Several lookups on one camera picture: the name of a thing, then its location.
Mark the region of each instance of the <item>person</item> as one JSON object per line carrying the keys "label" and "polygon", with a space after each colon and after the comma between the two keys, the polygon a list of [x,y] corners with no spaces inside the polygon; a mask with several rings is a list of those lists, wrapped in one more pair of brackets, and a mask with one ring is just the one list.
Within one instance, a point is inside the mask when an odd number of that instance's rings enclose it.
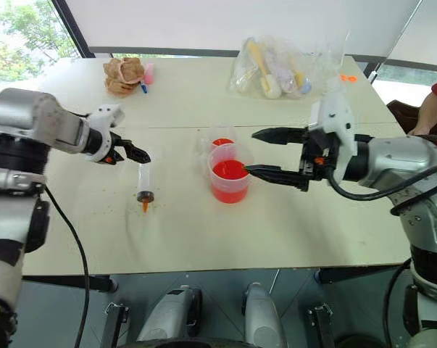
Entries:
{"label": "person", "polygon": [[411,136],[428,135],[431,128],[437,124],[437,83],[431,90],[432,92],[426,96],[421,105],[415,128],[408,133]]}

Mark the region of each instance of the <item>blue marker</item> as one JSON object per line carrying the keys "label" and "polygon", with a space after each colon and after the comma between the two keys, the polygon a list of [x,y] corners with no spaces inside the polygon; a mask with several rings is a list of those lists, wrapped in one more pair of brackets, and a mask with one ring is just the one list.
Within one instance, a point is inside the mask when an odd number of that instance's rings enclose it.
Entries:
{"label": "blue marker", "polygon": [[141,88],[143,89],[143,92],[147,93],[147,85],[144,83],[144,80],[141,80],[139,82],[139,84],[141,85]]}

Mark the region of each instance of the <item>white wall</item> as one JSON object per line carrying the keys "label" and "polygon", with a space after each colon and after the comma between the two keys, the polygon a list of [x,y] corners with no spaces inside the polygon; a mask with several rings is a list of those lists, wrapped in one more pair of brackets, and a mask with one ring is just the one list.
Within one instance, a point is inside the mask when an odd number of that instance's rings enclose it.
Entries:
{"label": "white wall", "polygon": [[424,0],[389,58],[437,65],[437,0]]}
{"label": "white wall", "polygon": [[349,31],[346,53],[374,56],[390,50],[417,2],[67,0],[90,47],[240,49],[246,37],[269,33],[310,50]]}

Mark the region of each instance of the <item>plastic bag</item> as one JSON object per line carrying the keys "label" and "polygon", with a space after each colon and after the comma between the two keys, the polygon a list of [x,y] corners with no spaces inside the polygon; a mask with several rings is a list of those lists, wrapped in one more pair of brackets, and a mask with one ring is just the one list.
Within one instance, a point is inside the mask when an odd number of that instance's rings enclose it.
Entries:
{"label": "plastic bag", "polygon": [[342,49],[302,52],[273,36],[248,38],[236,58],[230,90],[244,96],[299,99],[340,86]]}

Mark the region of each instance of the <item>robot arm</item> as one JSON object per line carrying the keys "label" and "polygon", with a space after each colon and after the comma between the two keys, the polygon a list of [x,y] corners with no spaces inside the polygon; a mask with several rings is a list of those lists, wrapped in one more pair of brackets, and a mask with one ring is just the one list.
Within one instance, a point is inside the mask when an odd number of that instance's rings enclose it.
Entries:
{"label": "robot arm", "polygon": [[123,157],[150,162],[149,155],[109,129],[124,118],[118,105],[102,105],[90,115],[63,109],[50,94],[9,88],[0,93],[0,347],[17,321],[15,303],[23,257],[44,244],[49,203],[40,195],[51,148],[83,153],[92,162],[115,165]]}
{"label": "robot arm", "polygon": [[[252,136],[271,144],[302,144],[298,172],[267,165],[246,169],[265,181],[302,191],[308,190],[310,181],[328,179],[338,193],[350,199],[387,196],[395,206],[391,212],[400,217],[410,242],[415,290],[411,302],[419,317],[411,326],[421,331],[437,328],[437,311],[427,310],[431,302],[437,307],[437,138],[355,135],[348,102],[340,93],[325,96],[321,107],[315,109],[318,117],[312,116],[308,128],[270,128]],[[378,192],[350,194],[338,185],[342,180]]]}

